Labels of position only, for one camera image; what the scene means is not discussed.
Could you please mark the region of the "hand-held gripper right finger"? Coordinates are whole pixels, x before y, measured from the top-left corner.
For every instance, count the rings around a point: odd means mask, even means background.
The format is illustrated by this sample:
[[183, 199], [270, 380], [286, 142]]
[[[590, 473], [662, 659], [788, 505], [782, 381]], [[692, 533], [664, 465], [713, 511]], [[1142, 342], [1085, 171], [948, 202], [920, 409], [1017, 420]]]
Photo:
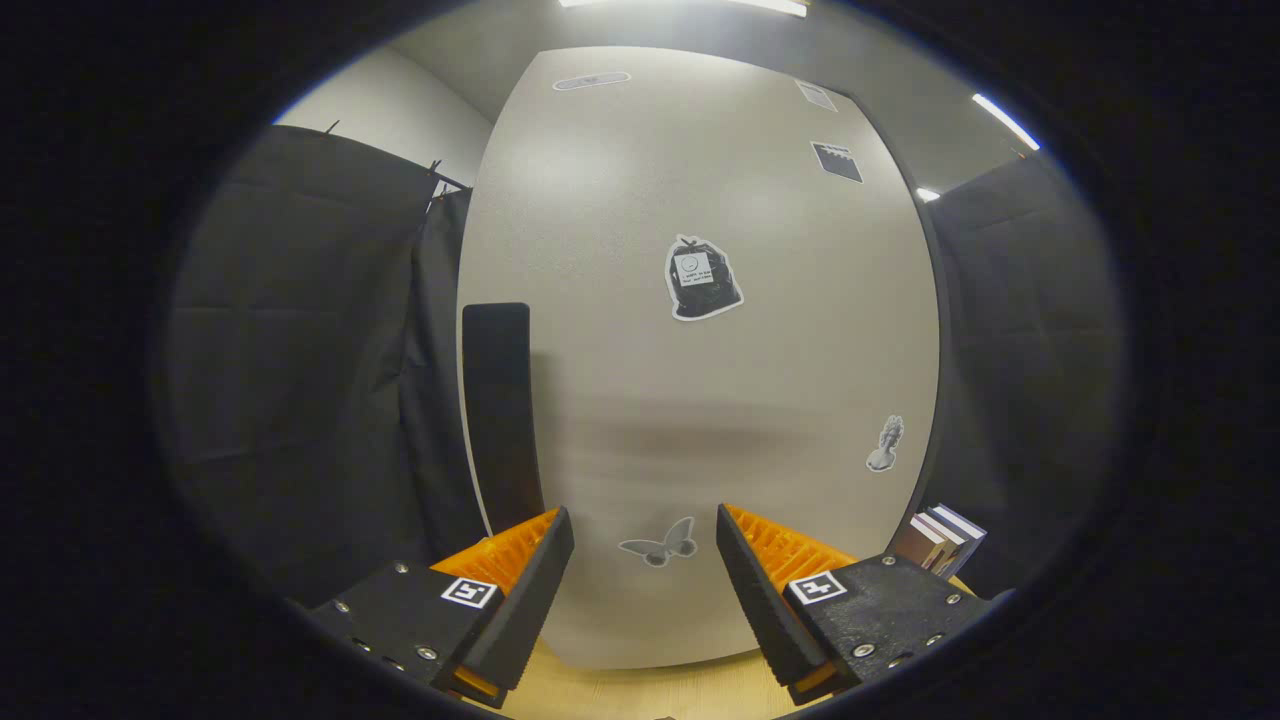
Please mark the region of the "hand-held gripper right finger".
[[716, 544], [774, 679], [806, 705], [904, 674], [1001, 605], [899, 553], [858, 560], [739, 506]]

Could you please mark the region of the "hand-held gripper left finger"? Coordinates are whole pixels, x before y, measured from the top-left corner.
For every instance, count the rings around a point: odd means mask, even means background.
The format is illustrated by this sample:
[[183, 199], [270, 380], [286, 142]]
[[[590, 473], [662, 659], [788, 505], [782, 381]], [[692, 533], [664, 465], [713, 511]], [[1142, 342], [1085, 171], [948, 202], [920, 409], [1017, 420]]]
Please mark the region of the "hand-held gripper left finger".
[[575, 550], [557, 507], [431, 565], [393, 562], [311, 609], [339, 647], [415, 687], [500, 708]]

